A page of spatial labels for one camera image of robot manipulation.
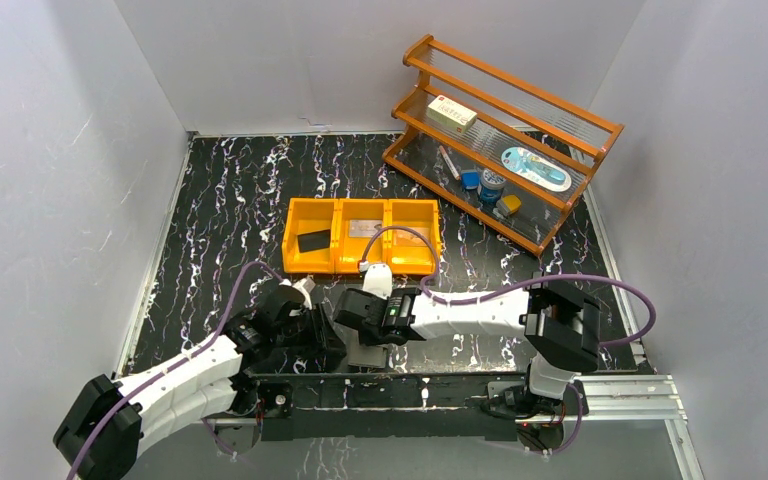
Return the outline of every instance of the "blue block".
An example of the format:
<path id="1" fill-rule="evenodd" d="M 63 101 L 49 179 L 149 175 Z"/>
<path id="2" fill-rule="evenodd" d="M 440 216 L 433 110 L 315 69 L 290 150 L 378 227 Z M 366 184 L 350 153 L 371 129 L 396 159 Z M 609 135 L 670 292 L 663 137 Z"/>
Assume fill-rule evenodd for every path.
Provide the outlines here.
<path id="1" fill-rule="evenodd" d="M 475 190 L 478 188 L 479 177 L 475 170 L 464 170 L 461 172 L 461 184 L 466 190 Z"/>

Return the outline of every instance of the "orange bin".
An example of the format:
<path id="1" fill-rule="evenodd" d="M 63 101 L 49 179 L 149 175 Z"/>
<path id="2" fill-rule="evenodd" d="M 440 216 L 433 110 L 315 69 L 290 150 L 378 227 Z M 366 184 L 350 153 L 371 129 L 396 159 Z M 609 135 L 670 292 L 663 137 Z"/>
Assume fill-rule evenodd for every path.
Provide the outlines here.
<path id="1" fill-rule="evenodd" d="M 384 226 L 403 225 L 426 236 L 441 255 L 436 200 L 290 199 L 281 251 L 288 273 L 356 274 L 369 239 Z M 330 230 L 327 248 L 300 252 L 299 235 Z M 422 240 L 400 231 L 387 231 L 369 250 L 371 263 L 386 262 L 396 274 L 429 274 L 434 258 Z"/>

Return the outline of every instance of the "white wall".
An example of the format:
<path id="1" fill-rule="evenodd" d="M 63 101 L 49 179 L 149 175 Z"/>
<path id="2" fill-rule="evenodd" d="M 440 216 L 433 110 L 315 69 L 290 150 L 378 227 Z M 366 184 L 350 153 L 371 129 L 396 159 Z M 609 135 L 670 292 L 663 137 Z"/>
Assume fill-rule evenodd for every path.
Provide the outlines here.
<path id="1" fill-rule="evenodd" d="M 768 478 L 768 2 L 647 2 L 592 109 L 627 124 L 597 198 L 706 478 Z"/>
<path id="2" fill-rule="evenodd" d="M 586 106 L 643 0 L 116 0 L 188 130 L 399 129 L 426 33 Z"/>
<path id="3" fill-rule="evenodd" d="M 186 134 L 112 0 L 0 1 L 0 479 L 56 479 L 121 351 Z"/>

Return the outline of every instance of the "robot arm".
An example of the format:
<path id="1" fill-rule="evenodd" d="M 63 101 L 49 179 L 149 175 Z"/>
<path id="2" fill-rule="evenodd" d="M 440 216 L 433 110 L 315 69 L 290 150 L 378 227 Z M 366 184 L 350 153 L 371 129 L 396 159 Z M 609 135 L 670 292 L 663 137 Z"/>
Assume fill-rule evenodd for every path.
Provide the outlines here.
<path id="1" fill-rule="evenodd" d="M 575 375 L 597 369 L 598 303 L 571 284 L 537 284 L 459 306 L 449 301 L 490 292 L 436 292 L 444 303 L 418 288 L 392 289 L 390 285 L 389 267 L 372 265 L 363 290 L 349 289 L 338 301 L 335 322 L 357 330 L 365 346 L 403 345 L 454 334 L 524 337 L 538 351 L 529 368 L 529 392 L 554 400 L 563 398 Z"/>
<path id="2" fill-rule="evenodd" d="M 100 375 L 88 382 L 54 436 L 54 444 L 74 464 L 90 433 L 112 407 L 144 388 L 116 411 L 99 431 L 77 472 L 84 480 L 118 480 L 149 447 L 185 425 L 216 413 L 251 414 L 256 408 L 288 416 L 289 388 L 250 378 L 246 370 L 279 347 L 303 347 L 342 358 L 345 346 L 321 305 L 311 305 L 312 282 L 282 283 L 258 302 L 254 312 L 233 317 L 201 355 L 203 344 L 146 372 L 113 381 Z M 416 288 L 393 288 L 386 264 L 372 265 L 363 289 L 348 289 L 338 300 L 336 323 L 358 331 L 367 346 L 430 340 L 454 334 L 524 337 L 539 352 L 526 381 L 507 383 L 489 395 L 488 414 L 527 418 L 558 407 L 577 372 L 597 368 L 598 306 L 570 284 L 536 284 L 475 305 L 449 301 L 474 298 L 477 292 L 437 294 L 435 301 Z M 171 368 L 173 364 L 181 366 Z M 145 387 L 159 372 L 164 376 Z"/>
<path id="3" fill-rule="evenodd" d="M 81 478 L 122 478 L 149 447 L 184 426 L 226 411 L 250 413 L 259 395 L 255 382 L 244 373 L 247 368 L 274 348 L 298 342 L 328 348 L 326 343 L 337 338 L 321 306 L 311 305 L 312 287 L 307 279 L 279 285 L 259 302 L 254 314 L 234 317 L 199 356 L 193 353 L 208 340 L 145 372 L 115 382 L 106 375 L 90 380 L 57 429 L 55 446 L 73 463 L 101 417 L 158 372 L 165 375 L 134 396 L 104 427 L 81 462 Z M 187 361 L 171 369 L 183 359 Z"/>

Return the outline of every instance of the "wooden shelf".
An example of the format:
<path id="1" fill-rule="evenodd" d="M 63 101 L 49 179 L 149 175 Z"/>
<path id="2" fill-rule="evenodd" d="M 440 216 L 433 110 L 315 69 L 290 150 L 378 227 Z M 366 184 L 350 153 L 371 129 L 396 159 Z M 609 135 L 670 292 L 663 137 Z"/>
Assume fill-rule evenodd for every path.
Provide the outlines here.
<path id="1" fill-rule="evenodd" d="M 384 160 L 532 253 L 540 254 L 572 211 L 623 126 L 438 42 L 431 35 L 408 49 L 403 63 L 417 68 L 419 79 L 392 111 L 394 118 L 406 123 L 406 129 L 387 149 Z M 466 132 L 458 133 L 427 117 L 426 107 L 438 95 L 475 111 L 475 123 Z M 547 145 L 514 125 L 534 129 L 556 144 Z M 486 168 L 506 178 L 505 193 L 516 194 L 523 201 L 523 208 L 528 206 L 532 211 L 518 214 L 517 218 L 494 216 L 492 208 L 476 203 L 448 182 L 430 179 L 422 161 L 402 155 L 412 141 L 422 137 L 457 152 L 466 162 L 461 168 Z M 570 179 L 569 187 L 551 191 L 508 170 L 501 155 L 511 147 L 529 150 L 564 171 Z M 584 161 L 573 158 L 573 151 L 581 153 Z M 427 151 L 425 155 L 435 154 Z M 543 212 L 536 210 L 545 210 L 545 221 L 537 220 L 537 213 Z"/>

